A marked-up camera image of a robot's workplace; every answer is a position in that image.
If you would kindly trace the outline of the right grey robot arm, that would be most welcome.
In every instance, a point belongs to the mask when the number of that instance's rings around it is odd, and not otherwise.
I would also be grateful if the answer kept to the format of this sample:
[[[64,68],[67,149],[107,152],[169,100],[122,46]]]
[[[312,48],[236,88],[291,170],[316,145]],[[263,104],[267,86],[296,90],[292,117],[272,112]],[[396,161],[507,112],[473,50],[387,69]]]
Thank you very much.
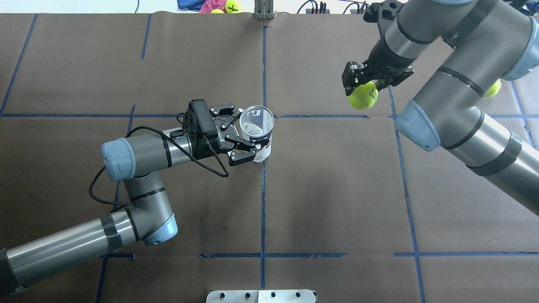
[[[365,13],[380,39],[363,63],[349,61],[343,88],[352,96],[372,81],[397,86],[438,38],[451,54],[396,118],[396,130],[424,150],[442,147],[538,214],[538,151],[477,103],[497,80],[538,66],[538,21],[502,0],[386,0]]]

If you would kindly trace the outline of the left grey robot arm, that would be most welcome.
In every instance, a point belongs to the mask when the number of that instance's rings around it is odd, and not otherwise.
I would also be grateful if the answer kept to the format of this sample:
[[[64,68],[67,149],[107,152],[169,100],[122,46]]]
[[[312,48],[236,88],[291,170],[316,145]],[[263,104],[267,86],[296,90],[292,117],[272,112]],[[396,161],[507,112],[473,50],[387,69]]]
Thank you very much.
[[[196,163],[219,177],[228,177],[201,162],[221,154],[230,166],[254,161],[271,142],[269,135],[249,138],[235,123],[248,110],[233,104],[208,107],[196,99],[176,117],[180,126],[158,130],[139,126],[123,138],[101,146],[104,166],[88,188],[89,197],[114,210],[97,219],[41,239],[1,250],[1,295],[25,291],[30,285],[87,261],[117,253],[142,240],[154,246],[178,232],[175,213],[159,171],[184,163]]]

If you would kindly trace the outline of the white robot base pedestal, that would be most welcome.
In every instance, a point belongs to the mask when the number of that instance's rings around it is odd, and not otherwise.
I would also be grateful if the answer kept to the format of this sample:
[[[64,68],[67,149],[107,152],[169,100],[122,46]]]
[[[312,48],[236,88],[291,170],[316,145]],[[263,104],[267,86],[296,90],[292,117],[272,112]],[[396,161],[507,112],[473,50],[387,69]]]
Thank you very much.
[[[317,303],[315,291],[288,290],[221,290],[210,291],[207,303]]]

